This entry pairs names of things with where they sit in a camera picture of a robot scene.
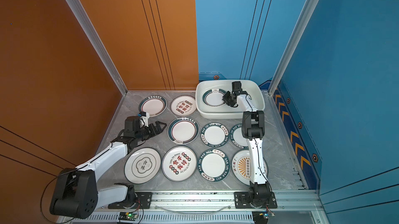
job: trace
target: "white plate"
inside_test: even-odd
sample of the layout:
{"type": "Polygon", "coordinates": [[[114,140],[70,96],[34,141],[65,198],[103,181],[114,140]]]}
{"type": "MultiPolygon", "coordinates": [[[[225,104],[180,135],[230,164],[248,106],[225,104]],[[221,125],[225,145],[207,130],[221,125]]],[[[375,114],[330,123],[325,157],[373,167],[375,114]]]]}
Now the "white plate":
{"type": "Polygon", "coordinates": [[[227,143],[229,131],[220,123],[208,123],[202,128],[201,139],[211,148],[219,148],[227,143]]]}
{"type": "Polygon", "coordinates": [[[247,139],[243,137],[242,133],[242,124],[236,124],[235,126],[232,127],[230,130],[230,139],[234,143],[235,146],[239,147],[240,149],[247,149],[248,148],[248,143],[247,139]]]}
{"type": "Polygon", "coordinates": [[[143,148],[135,151],[125,165],[126,178],[136,184],[151,180],[161,167],[161,157],[151,148],[143,148]]]}
{"type": "Polygon", "coordinates": [[[229,174],[230,162],[222,151],[208,149],[198,159],[198,170],[208,181],[218,182],[229,174]]]}
{"type": "Polygon", "coordinates": [[[199,131],[198,123],[194,119],[179,117],[171,122],[167,134],[174,143],[186,144],[193,141],[199,131]]]}
{"type": "Polygon", "coordinates": [[[190,96],[180,96],[175,98],[170,104],[173,114],[186,117],[194,113],[197,109],[196,99],[190,96]]]}
{"type": "Polygon", "coordinates": [[[138,106],[139,111],[144,111],[150,114],[150,117],[155,117],[161,114],[166,109],[166,99],[161,96],[150,96],[144,99],[138,106]]]}
{"type": "Polygon", "coordinates": [[[222,89],[214,88],[204,93],[202,96],[202,101],[211,107],[222,106],[225,104],[225,102],[222,100],[225,93],[226,91],[222,89]]]}
{"type": "Polygon", "coordinates": [[[185,146],[177,146],[169,150],[162,161],[162,171],[172,181],[181,182],[196,171],[197,157],[185,146]]]}
{"type": "MultiPolygon", "coordinates": [[[[266,161],[263,159],[265,166],[265,173],[267,177],[268,169],[266,161]]],[[[232,159],[232,170],[237,179],[249,186],[251,179],[251,159],[249,156],[249,150],[244,149],[237,152],[232,159]]]]}

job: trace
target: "gray marble surface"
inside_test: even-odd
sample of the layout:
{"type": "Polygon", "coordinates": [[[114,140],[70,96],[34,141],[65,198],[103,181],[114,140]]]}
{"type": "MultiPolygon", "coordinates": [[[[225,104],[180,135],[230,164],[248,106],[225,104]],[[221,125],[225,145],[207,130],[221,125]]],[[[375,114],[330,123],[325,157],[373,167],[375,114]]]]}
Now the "gray marble surface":
{"type": "MultiPolygon", "coordinates": [[[[265,97],[265,136],[263,139],[263,156],[266,160],[269,172],[268,179],[273,189],[298,189],[296,184],[295,171],[293,169],[293,163],[288,153],[287,147],[284,143],[282,143],[282,138],[279,136],[276,127],[276,119],[273,116],[271,111],[271,107],[275,107],[271,105],[269,100],[266,100],[268,97],[266,92],[262,92],[265,97]]],[[[112,141],[121,129],[124,128],[124,121],[127,117],[137,115],[138,113],[138,105],[140,102],[148,96],[151,95],[160,95],[164,97],[167,101],[167,109],[156,117],[149,118],[149,123],[153,123],[155,121],[160,121],[169,124],[177,118],[170,110],[170,103],[172,100],[180,95],[190,95],[195,97],[194,92],[128,92],[122,106],[120,107],[117,117],[111,126],[109,134],[105,140],[105,142],[100,144],[99,151],[103,150],[108,146],[109,142],[112,141]]],[[[240,123],[240,119],[205,119],[203,118],[198,111],[194,112],[194,114],[190,115],[191,118],[195,119],[199,125],[199,131],[201,131],[202,127],[207,123],[218,122],[225,125],[229,130],[232,126],[240,123]]],[[[160,135],[153,137],[146,141],[140,147],[137,147],[133,151],[145,147],[150,147],[157,150],[163,159],[164,155],[173,147],[178,146],[176,143],[172,142],[167,136],[167,128],[160,135]]],[[[196,154],[197,158],[202,154],[202,152],[206,151],[210,147],[206,146],[202,140],[200,135],[197,138],[187,144],[196,154]]],[[[229,158],[232,160],[234,154],[238,152],[240,149],[236,147],[231,140],[227,142],[226,145],[219,148],[223,151],[229,158]]],[[[101,189],[103,187],[108,187],[117,182],[129,182],[124,174],[124,166],[129,158],[129,155],[124,157],[115,163],[109,170],[107,170],[103,176],[97,182],[97,188],[101,189]]],[[[194,172],[194,174],[185,181],[182,182],[173,182],[167,179],[162,172],[162,168],[159,170],[157,175],[152,178],[152,180],[135,185],[135,189],[137,190],[211,190],[211,189],[225,189],[225,190],[246,190],[248,187],[241,183],[230,171],[229,175],[219,182],[209,182],[204,179],[199,173],[198,169],[194,172]]]]}

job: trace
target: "plastic tub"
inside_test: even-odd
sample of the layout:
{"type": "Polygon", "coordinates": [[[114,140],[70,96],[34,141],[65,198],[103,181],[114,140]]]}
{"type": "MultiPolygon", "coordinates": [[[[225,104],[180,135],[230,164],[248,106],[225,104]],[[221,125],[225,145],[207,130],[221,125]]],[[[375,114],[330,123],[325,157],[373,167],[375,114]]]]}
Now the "plastic tub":
{"type": "Polygon", "coordinates": [[[252,98],[253,105],[258,110],[265,109],[265,100],[258,85],[251,80],[209,80],[200,82],[196,89],[196,105],[197,110],[201,116],[208,119],[241,119],[243,112],[239,107],[232,108],[226,104],[219,107],[212,107],[206,105],[202,101],[202,96],[205,92],[218,88],[225,91],[232,91],[232,82],[240,81],[243,91],[246,91],[252,98]]]}

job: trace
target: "black stripe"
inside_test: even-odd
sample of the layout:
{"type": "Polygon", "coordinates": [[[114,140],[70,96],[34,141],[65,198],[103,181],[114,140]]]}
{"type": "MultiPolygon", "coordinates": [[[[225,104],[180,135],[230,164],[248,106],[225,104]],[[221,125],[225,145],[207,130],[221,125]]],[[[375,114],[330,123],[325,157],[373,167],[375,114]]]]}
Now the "black stripe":
{"type": "Polygon", "coordinates": [[[368,193],[380,191],[380,190],[387,189],[387,188],[391,188],[391,187],[396,187],[396,186],[398,186],[398,185],[399,185],[399,184],[395,184],[395,185],[391,185],[391,186],[388,186],[388,187],[379,188],[379,189],[376,189],[376,190],[373,190],[373,191],[368,191],[368,192],[361,193],[361,194],[357,194],[357,195],[354,195],[354,196],[351,196],[351,197],[346,197],[346,198],[339,199],[339,200],[335,200],[335,201],[332,201],[332,202],[327,202],[327,203],[324,203],[323,205],[330,204],[330,203],[333,203],[333,202],[338,202],[338,201],[340,201],[340,200],[346,200],[346,199],[349,199],[349,198],[352,198],[352,197],[358,197],[358,196],[363,195],[363,194],[368,194],[368,193]]]}
{"type": "Polygon", "coordinates": [[[249,63],[251,62],[251,56],[252,56],[253,46],[255,45],[256,35],[257,35],[257,33],[258,33],[259,23],[261,22],[261,17],[262,17],[262,12],[263,12],[263,6],[264,6],[264,5],[265,5],[265,0],[263,0],[262,9],[261,9],[261,15],[259,15],[258,26],[256,27],[255,37],[253,38],[253,43],[252,43],[252,48],[251,48],[251,54],[249,55],[249,60],[248,60],[248,65],[247,65],[247,71],[245,72],[245,77],[244,77],[244,79],[247,79],[248,67],[249,67],[249,63]]]}
{"type": "Polygon", "coordinates": [[[379,174],[375,174],[375,175],[373,175],[373,176],[371,176],[371,177],[364,178],[364,179],[362,179],[362,180],[360,180],[360,181],[352,182],[352,183],[350,183],[350,184],[348,184],[348,185],[345,185],[345,186],[342,186],[342,187],[339,187],[339,188],[333,189],[333,190],[331,190],[331,191],[328,191],[328,192],[322,193],[322,194],[320,194],[320,195],[328,194],[328,193],[330,193],[330,192],[332,192],[332,191],[336,191],[336,190],[338,190],[338,189],[341,189],[341,188],[348,187],[348,186],[350,186],[350,185],[353,185],[353,184],[355,184],[355,183],[358,183],[358,182],[365,181],[365,180],[367,180],[367,179],[370,179],[370,178],[373,178],[373,177],[379,176],[379,175],[381,175],[381,174],[385,174],[385,173],[387,173],[387,172],[389,172],[389,171],[392,171],[392,170],[395,170],[395,169],[398,169],[398,168],[399,168],[399,167],[392,168],[392,169],[390,169],[390,170],[387,170],[387,171],[381,172],[381,173],[379,173],[379,174]]]}
{"type": "Polygon", "coordinates": [[[166,89],[166,83],[165,83],[165,79],[164,79],[164,74],[162,73],[161,63],[159,62],[158,53],[156,52],[155,42],[154,42],[154,38],[152,37],[152,32],[151,32],[151,28],[150,28],[150,23],[148,22],[148,17],[147,17],[147,13],[146,13],[146,8],[144,7],[144,2],[143,2],[143,0],[141,0],[141,3],[143,4],[144,14],[146,15],[147,24],[148,24],[148,29],[150,30],[151,39],[152,39],[152,44],[154,45],[154,50],[155,50],[156,58],[158,59],[159,69],[161,70],[162,80],[164,81],[164,86],[165,86],[165,89],[166,89]]]}
{"type": "Polygon", "coordinates": [[[20,164],[26,165],[26,166],[28,166],[28,167],[31,167],[31,168],[37,169],[38,171],[42,171],[42,172],[45,172],[46,174],[49,174],[49,175],[52,175],[52,176],[55,176],[55,177],[56,177],[56,175],[55,175],[55,174],[51,174],[51,173],[49,173],[49,172],[46,172],[46,171],[44,171],[44,170],[41,170],[41,169],[39,169],[39,168],[32,167],[32,166],[30,166],[30,165],[28,165],[28,164],[26,164],[26,163],[23,163],[23,162],[20,162],[20,161],[14,160],[14,159],[12,159],[12,158],[10,158],[10,157],[6,157],[6,156],[4,156],[4,155],[2,155],[2,154],[0,154],[0,156],[2,156],[2,157],[5,157],[5,158],[8,158],[8,159],[10,159],[10,160],[13,160],[14,162],[18,162],[18,163],[20,163],[20,164]]]}
{"type": "Polygon", "coordinates": [[[14,134],[14,135],[16,135],[17,137],[20,137],[20,138],[22,138],[23,140],[25,140],[25,141],[27,141],[27,142],[29,142],[29,143],[32,143],[34,146],[37,146],[37,147],[41,148],[42,150],[45,150],[45,151],[47,151],[48,153],[53,154],[54,156],[56,156],[56,157],[58,157],[58,158],[60,158],[60,159],[62,159],[62,160],[64,160],[64,161],[66,161],[66,162],[69,162],[68,160],[65,160],[64,158],[62,158],[62,157],[60,157],[60,156],[57,156],[57,155],[54,154],[53,152],[48,151],[47,149],[42,148],[42,147],[38,146],[37,144],[35,144],[35,143],[33,143],[33,142],[27,140],[26,138],[21,137],[20,135],[18,135],[18,134],[16,134],[16,133],[12,132],[11,130],[6,129],[6,128],[4,128],[4,127],[1,126],[1,125],[0,125],[0,127],[3,128],[4,130],[6,130],[6,131],[8,131],[8,132],[10,132],[10,133],[12,133],[12,134],[14,134]]]}
{"type": "Polygon", "coordinates": [[[170,76],[172,77],[172,83],[173,83],[173,89],[176,89],[174,85],[174,80],[173,80],[173,73],[172,73],[172,67],[170,66],[170,60],[169,60],[169,54],[167,53],[167,46],[166,46],[166,40],[165,40],[165,34],[164,34],[164,29],[162,27],[162,21],[161,21],[161,15],[159,13],[159,8],[158,8],[158,2],[155,0],[156,8],[158,10],[158,16],[159,16],[159,22],[161,23],[161,30],[162,30],[162,36],[164,37],[164,43],[165,43],[165,49],[166,49],[166,56],[167,56],[167,61],[169,63],[169,69],[170,69],[170,76]]]}
{"type": "Polygon", "coordinates": [[[40,160],[43,160],[43,161],[48,162],[48,163],[50,163],[50,164],[52,164],[52,165],[54,165],[54,166],[57,166],[57,167],[59,167],[59,168],[64,169],[63,167],[60,167],[60,166],[58,166],[58,165],[56,165],[56,164],[54,164],[54,163],[52,163],[52,162],[49,162],[49,161],[47,161],[47,160],[45,160],[45,159],[43,159],[43,158],[40,158],[40,157],[38,157],[38,156],[35,156],[35,155],[33,155],[32,153],[29,153],[29,152],[27,152],[27,151],[25,151],[25,150],[23,150],[23,149],[20,149],[20,148],[18,148],[17,146],[14,146],[14,145],[12,145],[12,144],[10,144],[10,143],[8,143],[8,142],[5,142],[5,141],[3,141],[3,140],[1,140],[1,139],[0,139],[0,141],[1,141],[1,142],[4,142],[5,144],[8,144],[8,145],[11,146],[11,147],[14,147],[14,148],[16,148],[16,149],[19,149],[20,151],[23,151],[23,152],[25,152],[25,153],[28,153],[29,155],[32,155],[32,156],[34,156],[34,157],[36,157],[36,158],[39,158],[40,160]]]}
{"type": "Polygon", "coordinates": [[[258,4],[258,0],[256,0],[256,3],[255,3],[255,9],[253,10],[253,16],[252,16],[251,28],[249,29],[249,35],[248,35],[248,41],[247,41],[247,47],[246,47],[246,49],[245,49],[245,54],[244,54],[243,66],[242,66],[242,68],[241,68],[240,79],[241,79],[241,76],[242,76],[242,74],[243,74],[244,63],[245,63],[245,56],[247,55],[247,49],[248,49],[248,43],[249,43],[249,37],[251,36],[252,24],[253,24],[253,19],[254,19],[254,17],[255,17],[255,11],[256,11],[256,5],[257,5],[257,4],[258,4]]]}
{"type": "Polygon", "coordinates": [[[270,0],[270,2],[269,2],[269,7],[267,8],[266,18],[265,18],[265,22],[263,23],[263,28],[262,28],[261,37],[260,37],[260,39],[259,39],[258,47],[256,48],[256,53],[255,53],[255,57],[253,58],[251,73],[249,74],[249,78],[248,78],[248,79],[251,79],[252,70],[253,70],[253,65],[255,64],[256,55],[258,54],[259,44],[261,43],[263,30],[265,29],[266,19],[267,19],[267,15],[269,14],[269,10],[270,10],[270,5],[271,5],[271,4],[272,4],[272,0],[270,0]]]}
{"type": "Polygon", "coordinates": [[[154,21],[155,32],[156,32],[156,37],[158,38],[158,43],[159,43],[159,49],[161,49],[161,55],[162,55],[162,60],[163,60],[163,62],[164,62],[164,67],[165,67],[165,72],[166,72],[167,82],[168,82],[168,84],[169,84],[169,89],[171,89],[172,87],[170,86],[169,75],[167,74],[167,69],[166,69],[166,64],[165,64],[165,58],[164,58],[164,53],[163,53],[163,51],[162,51],[162,47],[161,47],[161,41],[159,40],[158,30],[157,30],[157,28],[156,28],[156,24],[155,24],[154,13],[152,12],[151,1],[150,1],[150,0],[148,0],[148,2],[150,3],[150,9],[151,9],[151,14],[152,14],[152,20],[154,21]]]}
{"type": "Polygon", "coordinates": [[[389,202],[381,202],[381,203],[371,204],[371,205],[357,207],[357,208],[349,208],[349,209],[344,209],[344,210],[340,210],[340,211],[329,212],[329,213],[326,213],[326,214],[333,214],[333,213],[338,213],[338,212],[343,212],[343,211],[348,211],[348,210],[353,210],[353,209],[372,207],[372,206],[377,206],[377,205],[382,205],[382,204],[387,204],[387,203],[392,203],[392,202],[399,202],[399,200],[392,200],[392,201],[389,201],[389,202]]]}

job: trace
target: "orange chevron arrow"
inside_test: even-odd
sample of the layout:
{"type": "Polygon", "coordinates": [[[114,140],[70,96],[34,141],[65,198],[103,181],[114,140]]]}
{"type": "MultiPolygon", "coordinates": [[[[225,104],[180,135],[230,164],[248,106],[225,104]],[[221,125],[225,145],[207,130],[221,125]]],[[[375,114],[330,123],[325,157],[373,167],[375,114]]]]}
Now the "orange chevron arrow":
{"type": "Polygon", "coordinates": [[[281,98],[281,96],[280,96],[280,95],[276,95],[276,104],[277,104],[277,97],[280,97],[280,98],[281,98]]]}
{"type": "Polygon", "coordinates": [[[310,162],[304,158],[303,156],[300,157],[300,167],[303,170],[303,162],[306,162],[307,164],[309,164],[309,166],[311,166],[310,162]]]}
{"type": "Polygon", "coordinates": [[[280,112],[280,109],[281,109],[282,106],[285,106],[285,104],[283,104],[283,103],[278,103],[278,112],[280,112]]]}
{"type": "Polygon", "coordinates": [[[299,136],[298,136],[297,133],[291,131],[291,138],[290,138],[290,139],[291,139],[291,143],[292,143],[292,136],[295,136],[295,137],[298,137],[298,138],[299,138],[299,136]]]}
{"type": "Polygon", "coordinates": [[[288,112],[282,111],[282,122],[284,122],[284,115],[289,116],[288,112]]]}
{"type": "Polygon", "coordinates": [[[299,145],[298,143],[295,143],[295,154],[296,154],[296,155],[298,155],[298,148],[300,148],[300,149],[302,149],[303,151],[305,151],[301,145],[299,145]]]}

